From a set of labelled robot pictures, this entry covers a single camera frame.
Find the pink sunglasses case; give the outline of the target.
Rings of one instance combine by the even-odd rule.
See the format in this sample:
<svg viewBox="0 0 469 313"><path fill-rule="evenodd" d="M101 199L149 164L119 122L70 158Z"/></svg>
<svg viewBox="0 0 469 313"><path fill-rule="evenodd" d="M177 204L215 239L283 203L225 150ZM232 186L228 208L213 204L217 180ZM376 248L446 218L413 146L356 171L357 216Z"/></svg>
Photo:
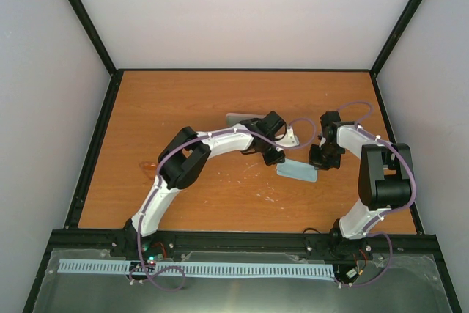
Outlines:
<svg viewBox="0 0 469 313"><path fill-rule="evenodd" d="M238 123L241 123L244 120L250 119L263 119L264 115L259 114L241 114L241 113L228 113L225 116L226 125L232 127Z"/></svg>

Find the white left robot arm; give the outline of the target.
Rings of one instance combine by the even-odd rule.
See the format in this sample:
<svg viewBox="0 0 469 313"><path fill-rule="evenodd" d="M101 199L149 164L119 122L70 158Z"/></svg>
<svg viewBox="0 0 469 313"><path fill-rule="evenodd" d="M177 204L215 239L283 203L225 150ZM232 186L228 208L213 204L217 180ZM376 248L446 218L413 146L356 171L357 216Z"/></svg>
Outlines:
<svg viewBox="0 0 469 313"><path fill-rule="evenodd" d="M126 246L136 256L151 251L152 237L176 195L193 185L206 162L230 152L259 153L266 166L285 162L285 149L298 138L276 112L244 119L220 130L182 128L158 156L153 185L139 210L125 223Z"/></svg>

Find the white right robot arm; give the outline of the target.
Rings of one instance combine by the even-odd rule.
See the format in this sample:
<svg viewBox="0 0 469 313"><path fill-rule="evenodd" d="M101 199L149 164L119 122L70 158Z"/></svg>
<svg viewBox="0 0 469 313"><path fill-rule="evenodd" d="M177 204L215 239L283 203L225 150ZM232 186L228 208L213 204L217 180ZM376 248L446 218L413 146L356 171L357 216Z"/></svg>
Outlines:
<svg viewBox="0 0 469 313"><path fill-rule="evenodd" d="M416 199L411 151L366 131L357 122L345 122L338 111L320 117L319 144L309 151L309 164L317 170L339 169L341 156L351 152L360 161L358 201L336 221L332 233L359 240L388 214L409 208Z"/></svg>

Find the light blue cleaning cloth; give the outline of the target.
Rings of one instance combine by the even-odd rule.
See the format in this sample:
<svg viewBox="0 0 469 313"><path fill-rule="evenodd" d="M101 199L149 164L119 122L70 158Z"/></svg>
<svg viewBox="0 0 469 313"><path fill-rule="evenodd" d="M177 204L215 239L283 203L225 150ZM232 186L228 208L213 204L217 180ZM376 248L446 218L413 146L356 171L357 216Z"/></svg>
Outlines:
<svg viewBox="0 0 469 313"><path fill-rule="evenodd" d="M276 173L282 177L302 180L310 183L317 181L317 170L308 163L286 159L276 165Z"/></svg>

